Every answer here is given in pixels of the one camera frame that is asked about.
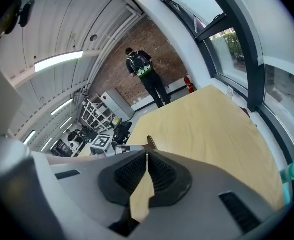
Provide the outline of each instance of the black backpack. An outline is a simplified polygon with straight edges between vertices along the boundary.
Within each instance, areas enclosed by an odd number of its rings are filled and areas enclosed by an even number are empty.
[[[149,61],[142,55],[135,53],[130,64],[134,72],[141,78],[152,70]]]

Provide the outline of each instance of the red fire extinguisher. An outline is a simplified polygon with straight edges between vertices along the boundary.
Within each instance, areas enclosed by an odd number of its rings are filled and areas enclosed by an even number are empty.
[[[186,86],[187,86],[187,88],[189,90],[189,93],[190,94],[193,93],[195,90],[194,90],[194,87],[193,87],[193,85],[191,83],[191,80],[187,76],[185,76],[183,80],[186,83]]]

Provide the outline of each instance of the ceiling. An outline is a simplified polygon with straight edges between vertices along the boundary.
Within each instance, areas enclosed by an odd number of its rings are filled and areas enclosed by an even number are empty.
[[[22,0],[22,6],[28,1]],[[125,8],[132,3],[131,0],[35,0],[27,26],[21,28],[17,24],[11,34],[0,39],[0,70],[13,81],[49,57],[75,51],[101,51],[132,15]],[[97,39],[90,41],[92,35],[97,35]],[[24,141],[35,130],[28,145],[40,151],[50,138],[53,142],[62,135],[65,128],[59,127],[66,119],[78,120],[85,99],[80,90],[98,58],[98,53],[93,54],[33,73],[16,86],[23,103],[10,131],[17,139]],[[71,105],[51,116],[53,110],[75,95]]]

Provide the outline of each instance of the person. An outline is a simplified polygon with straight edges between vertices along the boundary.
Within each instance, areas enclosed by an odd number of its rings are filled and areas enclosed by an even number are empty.
[[[69,129],[66,132],[68,134],[68,142],[71,142],[71,141],[78,142],[79,145],[83,143],[82,137],[78,136],[77,132],[75,131],[71,132],[71,130]]]
[[[160,76],[153,69],[152,57],[143,50],[134,52],[132,48],[127,48],[125,51],[128,56],[126,60],[127,69],[132,77],[139,76],[143,86],[153,98],[158,108],[165,104],[171,103],[171,98],[168,96]]]

